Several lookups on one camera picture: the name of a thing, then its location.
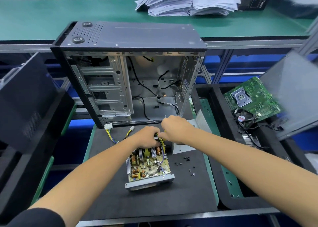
copper coil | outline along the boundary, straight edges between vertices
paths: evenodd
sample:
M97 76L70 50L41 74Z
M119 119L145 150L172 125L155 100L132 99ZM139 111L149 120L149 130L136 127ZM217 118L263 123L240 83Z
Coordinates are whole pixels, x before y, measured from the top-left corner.
M159 146L156 146L156 152L157 152L158 155L161 155L161 149L160 149Z

forearm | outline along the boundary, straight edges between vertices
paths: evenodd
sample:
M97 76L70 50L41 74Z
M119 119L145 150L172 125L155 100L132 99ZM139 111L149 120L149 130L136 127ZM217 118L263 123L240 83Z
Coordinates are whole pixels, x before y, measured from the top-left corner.
M61 215L67 227L75 226L117 170L138 147L129 137L74 169L30 208L47 208Z
M286 160L194 129L185 143L213 157L250 189L304 226L318 225L318 177Z

person's right hand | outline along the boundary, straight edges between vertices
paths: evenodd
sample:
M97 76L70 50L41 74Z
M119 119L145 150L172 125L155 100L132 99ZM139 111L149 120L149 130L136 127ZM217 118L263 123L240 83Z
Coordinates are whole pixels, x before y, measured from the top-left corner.
M186 144L186 139L194 134L195 130L191 123L180 116L169 116L163 119L161 126L165 132L159 133L159 137L179 144Z

black sleeve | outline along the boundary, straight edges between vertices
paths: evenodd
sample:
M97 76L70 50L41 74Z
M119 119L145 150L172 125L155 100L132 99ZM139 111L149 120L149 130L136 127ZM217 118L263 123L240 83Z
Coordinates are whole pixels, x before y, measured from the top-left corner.
M6 227L65 227L62 217L49 209L35 208L19 213Z

person's left hand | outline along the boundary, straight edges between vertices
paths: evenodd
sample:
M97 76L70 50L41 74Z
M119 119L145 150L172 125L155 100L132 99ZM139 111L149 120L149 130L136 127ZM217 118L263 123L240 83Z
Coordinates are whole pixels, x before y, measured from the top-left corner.
M136 141L138 147L152 148L154 146L160 146L160 142L154 139L154 135L160 133L160 129L154 126L145 126L139 132L133 134L131 138Z

